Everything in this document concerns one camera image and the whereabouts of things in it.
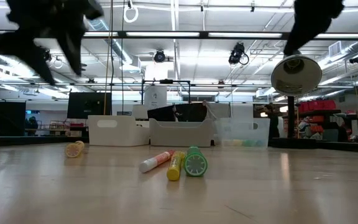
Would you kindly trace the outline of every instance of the cable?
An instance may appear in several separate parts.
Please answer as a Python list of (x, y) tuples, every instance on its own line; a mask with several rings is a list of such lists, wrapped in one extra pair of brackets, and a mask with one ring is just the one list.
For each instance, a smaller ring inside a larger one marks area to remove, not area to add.
[[(112, 10), (113, 10), (113, 7), (110, 7), (110, 21), (112, 21)], [(113, 26), (114, 26), (114, 24), (111, 23), (110, 24), (110, 29), (109, 29), (109, 40), (110, 41), (112, 41), (112, 27)], [(110, 43), (110, 46), (107, 48), (107, 55), (109, 55), (109, 53), (110, 53), (110, 48), (111, 48), (111, 43)], [(107, 63), (106, 63), (106, 85), (104, 86), (104, 109), (103, 109), (103, 115), (106, 115), (108, 73), (109, 73), (109, 60), (107, 60)]]
[(241, 65), (247, 65), (247, 64), (249, 63), (249, 57), (248, 57), (248, 55), (247, 55), (245, 52), (244, 52), (244, 56), (247, 57), (247, 62), (246, 62), (246, 63), (242, 63), (241, 60), (240, 60), (239, 63), (240, 63)]
[[(124, 14), (125, 14), (125, 0), (122, 1), (122, 24), (121, 31), (124, 31)], [(124, 48), (124, 39), (121, 38), (121, 47)], [(122, 113), (124, 113), (124, 61), (122, 60), (121, 51), (121, 91), (122, 91)]]
[[(113, 27), (114, 27), (114, 16), (111, 16), (110, 23), (111, 23), (110, 30), (112, 32)], [(114, 59), (112, 57), (112, 43), (110, 43), (110, 60), (111, 60), (111, 67), (112, 67), (111, 79), (110, 79), (110, 94), (111, 94), (111, 98), (112, 98), (112, 80), (114, 78)]]

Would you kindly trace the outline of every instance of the security camera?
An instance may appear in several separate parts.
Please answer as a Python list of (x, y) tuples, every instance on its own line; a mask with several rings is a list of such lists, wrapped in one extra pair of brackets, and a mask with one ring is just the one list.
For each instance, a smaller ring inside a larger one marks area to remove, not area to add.
[(157, 63), (162, 63), (165, 61), (165, 54), (163, 50), (158, 50), (154, 55), (154, 61)]

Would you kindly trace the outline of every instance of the clear plastic bin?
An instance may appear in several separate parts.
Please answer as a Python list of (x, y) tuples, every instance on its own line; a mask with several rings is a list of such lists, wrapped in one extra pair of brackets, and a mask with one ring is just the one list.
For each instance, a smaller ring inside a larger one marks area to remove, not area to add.
[(255, 118), (253, 123), (236, 118), (221, 118), (216, 121), (222, 146), (267, 148), (269, 125), (268, 118)]

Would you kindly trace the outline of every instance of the fluorescent light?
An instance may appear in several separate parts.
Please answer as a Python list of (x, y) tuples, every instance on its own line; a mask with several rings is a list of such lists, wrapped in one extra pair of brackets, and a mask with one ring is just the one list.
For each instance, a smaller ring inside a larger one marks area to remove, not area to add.
[(46, 102), (52, 102), (52, 101), (68, 101), (68, 100), (58, 100), (58, 99), (28, 99), (28, 101), (46, 101)]
[(128, 37), (199, 37), (199, 32), (127, 32)]
[(85, 32), (84, 37), (117, 37), (117, 32), (91, 31)]
[(274, 99), (274, 102), (278, 102), (278, 101), (282, 101), (282, 100), (286, 100), (287, 97), (286, 96), (280, 96), (280, 97), (277, 97), (276, 99)]
[(281, 113), (286, 113), (287, 111), (288, 111), (288, 106), (280, 107), (280, 112)]
[(274, 87), (257, 90), (256, 91), (256, 97), (269, 96), (269, 95), (271, 95), (271, 94), (273, 94), (275, 92), (276, 92), (276, 89)]
[(78, 86), (105, 86), (105, 83), (74, 83), (74, 85)]
[(344, 91), (345, 90), (339, 90), (339, 91), (335, 91), (335, 92), (332, 92), (332, 93), (325, 94), (324, 96), (334, 96), (334, 95), (337, 95), (338, 93), (342, 93)]
[(198, 87), (231, 87), (230, 84), (195, 84)]
[(180, 84), (159, 84), (159, 83), (155, 83), (154, 86), (180, 86)]
[(232, 33), (232, 32), (210, 32), (209, 37), (248, 37), (248, 38), (281, 38), (280, 33)]
[(358, 38), (358, 34), (319, 34), (316, 37), (316, 39), (328, 39), (328, 38), (353, 39), (353, 38)]
[(319, 97), (321, 97), (321, 96), (305, 96), (305, 97), (299, 98), (299, 100), (308, 101), (308, 100), (314, 100), (314, 99), (319, 98)]
[(123, 66), (120, 66), (119, 69), (121, 69), (124, 72), (140, 72), (140, 68), (133, 66), (133, 65), (128, 65), (128, 64), (124, 64)]
[(11, 90), (11, 91), (19, 91), (17, 88), (15, 88), (14, 86), (10, 86), (10, 85), (5, 85), (5, 84), (2, 84), (0, 85), (0, 88), (3, 88), (5, 90)]
[(318, 88), (340, 88), (340, 89), (350, 89), (354, 88), (353, 86), (317, 86)]

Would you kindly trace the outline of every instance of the white cylinder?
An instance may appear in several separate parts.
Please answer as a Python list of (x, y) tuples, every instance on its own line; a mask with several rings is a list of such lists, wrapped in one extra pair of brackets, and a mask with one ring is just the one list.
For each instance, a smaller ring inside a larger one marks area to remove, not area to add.
[(171, 158), (171, 155), (172, 155), (172, 153), (163, 152), (153, 158), (147, 159), (139, 165), (139, 171), (142, 173), (150, 171), (150, 170), (154, 169), (155, 167), (157, 167), (158, 165), (169, 160)]

